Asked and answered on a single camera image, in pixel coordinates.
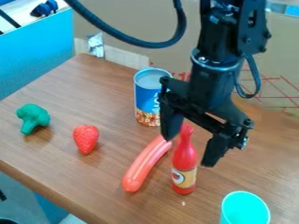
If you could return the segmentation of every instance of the tin can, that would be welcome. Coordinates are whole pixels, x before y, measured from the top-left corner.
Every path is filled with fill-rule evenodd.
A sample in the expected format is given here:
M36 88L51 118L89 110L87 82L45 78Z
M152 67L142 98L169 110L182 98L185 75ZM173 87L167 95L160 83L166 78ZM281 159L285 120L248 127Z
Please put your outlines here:
M160 126L161 77L172 77L169 72L160 68L149 67L134 76L134 98L136 119L146 126Z

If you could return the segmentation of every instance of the toy strawberry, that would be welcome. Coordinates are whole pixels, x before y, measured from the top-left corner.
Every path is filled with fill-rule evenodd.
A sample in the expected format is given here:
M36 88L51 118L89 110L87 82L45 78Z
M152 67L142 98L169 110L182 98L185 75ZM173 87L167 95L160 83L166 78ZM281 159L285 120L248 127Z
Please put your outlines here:
M98 143L100 132L94 126L78 126L73 130L73 140L79 150L84 154L89 154Z

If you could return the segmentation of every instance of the orange sausage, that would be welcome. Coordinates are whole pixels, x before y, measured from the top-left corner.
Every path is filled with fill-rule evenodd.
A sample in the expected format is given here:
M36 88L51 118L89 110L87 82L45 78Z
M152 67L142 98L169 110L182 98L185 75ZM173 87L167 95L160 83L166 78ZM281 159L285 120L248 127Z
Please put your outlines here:
M172 141L166 142L161 135L156 137L129 167L122 179L122 187L130 193L138 191L151 168L171 146Z

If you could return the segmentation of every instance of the toy broccoli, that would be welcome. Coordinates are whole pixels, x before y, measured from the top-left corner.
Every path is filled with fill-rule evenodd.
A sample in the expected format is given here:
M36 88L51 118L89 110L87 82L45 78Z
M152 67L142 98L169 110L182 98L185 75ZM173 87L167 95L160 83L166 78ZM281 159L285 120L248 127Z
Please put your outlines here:
M33 129L40 126L48 126L50 116L48 112L36 104L25 104L17 110L17 117L23 120L21 132L30 135Z

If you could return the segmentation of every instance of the ketchup bottle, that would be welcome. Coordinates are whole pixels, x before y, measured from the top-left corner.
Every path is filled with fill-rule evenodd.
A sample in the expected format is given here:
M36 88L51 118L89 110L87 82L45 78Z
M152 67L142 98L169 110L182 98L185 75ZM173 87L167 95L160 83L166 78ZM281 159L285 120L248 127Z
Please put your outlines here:
M198 155L191 144L193 131L194 128L192 126L182 126L180 140L173 152L171 184L173 190L179 194L189 194L195 189Z

